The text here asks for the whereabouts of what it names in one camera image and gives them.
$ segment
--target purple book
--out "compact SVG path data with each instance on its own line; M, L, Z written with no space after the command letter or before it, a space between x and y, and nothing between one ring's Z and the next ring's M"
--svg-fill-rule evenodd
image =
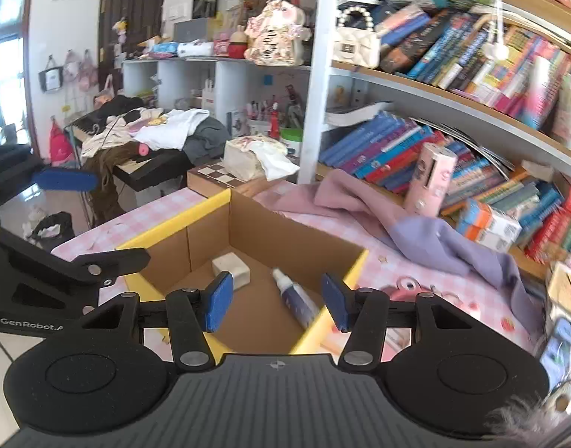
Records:
M402 126L396 128L382 140L365 148L354 158L345 162L340 166L340 168L350 175L353 174L358 168L364 165L367 161L373 159L379 153L386 152L389 148L404 141L407 138L408 132L415 130L416 128L418 128L418 125L414 121L410 119L405 120Z

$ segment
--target tablecloth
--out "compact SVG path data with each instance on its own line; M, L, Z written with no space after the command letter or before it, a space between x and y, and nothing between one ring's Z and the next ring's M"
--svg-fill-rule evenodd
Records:
M284 193L294 186L289 182L280 181L271 189L258 194L255 200L263 203L267 194ZM71 261L80 254L111 251L116 246L203 200L205 200L203 196L190 189L178 190L69 240L55 248L53 254ZM483 323L522 348L531 351L532 342L528 333L511 313L507 298L485 283L482 278L476 275L458 277L410 263L403 256L369 235L351 217L343 220L310 214L284 213L284 215L367 248L370 252L358 286L375 289L389 286L391 289L397 289L420 284L425 289L434 287L436 292L449 301L461 302L463 308L477 308ZM101 289L99 304L126 290L125 281L123 278L118 278L113 286ZM337 357L346 338L344 334L332 332L323 340L319 351L331 352ZM402 330L389 333L383 359L391 358L406 340L407 333ZM156 331L146 331L145 345L152 348L164 360L171 359L171 350L162 342L161 335L158 335Z

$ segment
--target black circular disc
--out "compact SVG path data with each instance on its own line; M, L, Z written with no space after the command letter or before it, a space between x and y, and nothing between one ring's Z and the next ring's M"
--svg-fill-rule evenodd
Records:
M536 401L548 389L537 359L488 329L437 330L386 365L383 382L402 411L453 437L490 434L493 410L512 396Z
M101 330L60 334L11 365L3 390L20 424L59 434L110 431L147 413L168 384L151 350Z

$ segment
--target purple cloth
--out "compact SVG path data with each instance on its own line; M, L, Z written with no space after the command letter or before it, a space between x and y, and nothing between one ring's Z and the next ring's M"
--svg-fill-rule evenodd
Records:
M413 263L460 276L475 271L496 289L511 292L515 317L531 335L541 334L542 305L526 293L511 255L472 242L443 219L406 212L342 170L331 171L320 183L297 186L268 207L328 217L349 213L369 234Z

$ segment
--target gray ribbed panel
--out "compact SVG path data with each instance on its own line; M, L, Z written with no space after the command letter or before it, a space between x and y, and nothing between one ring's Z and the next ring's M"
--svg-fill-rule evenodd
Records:
M281 360L275 369L271 362ZM228 355L183 375L149 416L112 433L62 438L23 429L4 448L500 448L433 434L398 413L369 376L329 355Z

